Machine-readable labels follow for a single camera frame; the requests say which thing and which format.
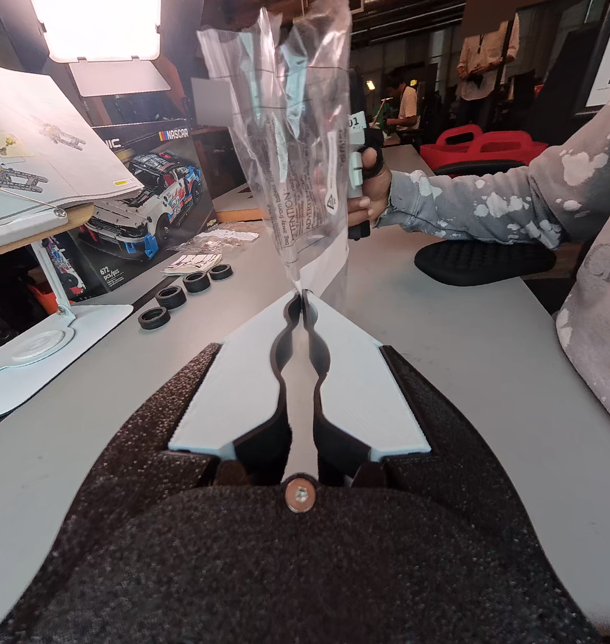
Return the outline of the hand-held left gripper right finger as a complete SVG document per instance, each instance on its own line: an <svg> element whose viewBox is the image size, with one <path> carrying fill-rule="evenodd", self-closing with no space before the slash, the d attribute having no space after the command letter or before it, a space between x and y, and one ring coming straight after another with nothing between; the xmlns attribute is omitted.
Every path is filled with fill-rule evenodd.
<svg viewBox="0 0 610 644"><path fill-rule="evenodd" d="M303 292L303 325L317 373L313 438L320 460L342 476L387 457L429 455L432 447L386 346Z"/></svg>

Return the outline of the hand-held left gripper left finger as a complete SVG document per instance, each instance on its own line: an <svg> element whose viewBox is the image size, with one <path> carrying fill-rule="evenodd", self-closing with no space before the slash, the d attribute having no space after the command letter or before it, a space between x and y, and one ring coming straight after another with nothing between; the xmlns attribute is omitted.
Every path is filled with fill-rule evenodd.
<svg viewBox="0 0 610 644"><path fill-rule="evenodd" d="M237 461L251 476L283 476L292 443L283 369L301 298L290 291L219 345L168 449Z"/></svg>

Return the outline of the large clear plastic bag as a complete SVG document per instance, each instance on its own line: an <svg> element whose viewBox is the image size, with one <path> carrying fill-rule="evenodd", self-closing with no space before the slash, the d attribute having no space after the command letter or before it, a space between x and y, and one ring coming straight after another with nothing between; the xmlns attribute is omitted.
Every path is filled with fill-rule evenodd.
<svg viewBox="0 0 610 644"><path fill-rule="evenodd" d="M347 1L315 1L279 43L265 8L241 31L197 33L211 80L231 95L229 134L288 278L320 297L349 255Z"/></svg>

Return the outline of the person's right forearm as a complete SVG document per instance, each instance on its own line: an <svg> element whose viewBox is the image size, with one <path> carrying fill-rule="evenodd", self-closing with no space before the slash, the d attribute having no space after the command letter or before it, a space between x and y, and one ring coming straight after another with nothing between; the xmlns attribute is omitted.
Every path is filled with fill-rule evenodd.
<svg viewBox="0 0 610 644"><path fill-rule="evenodd" d="M505 173L393 172L376 227L502 245L610 243L610 100L561 146Z"/></svg>

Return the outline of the grey desk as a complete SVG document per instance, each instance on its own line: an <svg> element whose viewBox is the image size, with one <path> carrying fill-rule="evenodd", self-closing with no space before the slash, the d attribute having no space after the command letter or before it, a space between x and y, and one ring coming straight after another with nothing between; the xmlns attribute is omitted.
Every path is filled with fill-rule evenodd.
<svg viewBox="0 0 610 644"><path fill-rule="evenodd" d="M467 417L516 487L574 600L610 634L610 416L521 279L458 288L413 258L434 238L387 227L350 242L322 296L393 346ZM0 422L0 621L41 566L92 465L134 410L211 342L291 289L265 230L233 276L164 327L132 315Z"/></svg>

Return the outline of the person's right hand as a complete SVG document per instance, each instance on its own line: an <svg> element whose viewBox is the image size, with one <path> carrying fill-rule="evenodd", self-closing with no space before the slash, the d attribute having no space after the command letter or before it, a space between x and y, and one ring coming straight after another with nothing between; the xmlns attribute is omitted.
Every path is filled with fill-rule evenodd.
<svg viewBox="0 0 610 644"><path fill-rule="evenodd" d="M347 201L348 227L361 225L368 221L371 227L389 205L392 173L387 165L382 164L379 173L374 174L362 183L362 195L349 198Z"/></svg>

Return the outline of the wood-edged white table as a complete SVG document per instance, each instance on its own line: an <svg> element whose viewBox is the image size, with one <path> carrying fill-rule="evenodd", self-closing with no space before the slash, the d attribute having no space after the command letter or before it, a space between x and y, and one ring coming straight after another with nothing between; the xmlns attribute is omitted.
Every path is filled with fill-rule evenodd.
<svg viewBox="0 0 610 644"><path fill-rule="evenodd" d="M261 221L262 212L247 183L212 199L219 223Z"/></svg>

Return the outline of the red chair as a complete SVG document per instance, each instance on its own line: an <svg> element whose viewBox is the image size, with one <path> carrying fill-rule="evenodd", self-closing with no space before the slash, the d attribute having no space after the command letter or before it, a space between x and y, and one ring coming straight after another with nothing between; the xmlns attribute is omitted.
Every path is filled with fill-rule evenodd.
<svg viewBox="0 0 610 644"><path fill-rule="evenodd" d="M476 162L520 162L529 164L548 148L525 131L485 133L476 124L445 130L433 144L423 144L420 156L436 174L447 165Z"/></svg>

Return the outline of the sticker sheet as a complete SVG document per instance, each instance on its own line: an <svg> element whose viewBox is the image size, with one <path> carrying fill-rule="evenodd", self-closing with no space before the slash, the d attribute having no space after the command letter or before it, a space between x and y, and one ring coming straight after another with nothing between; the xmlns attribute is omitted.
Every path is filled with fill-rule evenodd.
<svg viewBox="0 0 610 644"><path fill-rule="evenodd" d="M163 269L167 276L188 276L194 272L208 272L221 263L222 254L184 254Z"/></svg>

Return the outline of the crumpled empty clear bags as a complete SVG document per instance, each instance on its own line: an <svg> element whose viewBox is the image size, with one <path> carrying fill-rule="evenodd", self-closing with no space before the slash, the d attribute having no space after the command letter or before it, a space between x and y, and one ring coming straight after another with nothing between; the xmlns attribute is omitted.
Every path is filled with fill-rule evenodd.
<svg viewBox="0 0 610 644"><path fill-rule="evenodd" d="M258 239L253 230L213 229L196 235L171 250L184 254L219 254L229 249L244 247Z"/></svg>

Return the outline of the black wrist rest pad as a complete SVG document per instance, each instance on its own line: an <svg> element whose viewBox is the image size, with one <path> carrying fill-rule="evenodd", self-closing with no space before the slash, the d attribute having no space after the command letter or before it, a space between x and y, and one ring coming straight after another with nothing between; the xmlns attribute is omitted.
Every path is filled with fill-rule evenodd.
<svg viewBox="0 0 610 644"><path fill-rule="evenodd" d="M547 272L556 254L541 244L505 246L480 241L441 241L421 248L415 266L449 286L480 286Z"/></svg>

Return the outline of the white book stand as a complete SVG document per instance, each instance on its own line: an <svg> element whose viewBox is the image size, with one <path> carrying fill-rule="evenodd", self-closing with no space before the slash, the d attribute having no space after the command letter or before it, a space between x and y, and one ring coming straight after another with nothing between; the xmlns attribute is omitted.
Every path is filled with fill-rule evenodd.
<svg viewBox="0 0 610 644"><path fill-rule="evenodd" d="M89 221L93 204L44 209L0 226L0 255L31 246L52 288L57 310L0 347L0 417L20 407L134 311L132 305L75 305L69 302L51 259L46 237Z"/></svg>

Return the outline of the toy car box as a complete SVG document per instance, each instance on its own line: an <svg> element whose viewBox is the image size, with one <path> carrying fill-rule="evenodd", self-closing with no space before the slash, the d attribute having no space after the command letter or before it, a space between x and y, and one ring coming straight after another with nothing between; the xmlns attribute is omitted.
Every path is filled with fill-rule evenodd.
<svg viewBox="0 0 610 644"><path fill-rule="evenodd" d="M93 130L143 190L126 200L98 202L87 223L48 240L47 251L72 302L115 291L164 263L215 215L189 120Z"/></svg>

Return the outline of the studio light panel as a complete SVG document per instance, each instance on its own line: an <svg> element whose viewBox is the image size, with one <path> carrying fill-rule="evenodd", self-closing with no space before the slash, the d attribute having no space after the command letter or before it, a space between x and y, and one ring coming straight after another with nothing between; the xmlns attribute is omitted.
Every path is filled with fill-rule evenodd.
<svg viewBox="0 0 610 644"><path fill-rule="evenodd" d="M67 64L84 98L168 92L161 1L32 1L49 57Z"/></svg>

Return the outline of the instruction booklet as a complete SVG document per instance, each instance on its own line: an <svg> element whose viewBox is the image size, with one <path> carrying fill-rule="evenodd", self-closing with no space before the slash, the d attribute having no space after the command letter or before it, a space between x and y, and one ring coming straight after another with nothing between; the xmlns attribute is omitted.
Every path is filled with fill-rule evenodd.
<svg viewBox="0 0 610 644"><path fill-rule="evenodd" d="M1 230L142 189L50 76L0 67Z"/></svg>

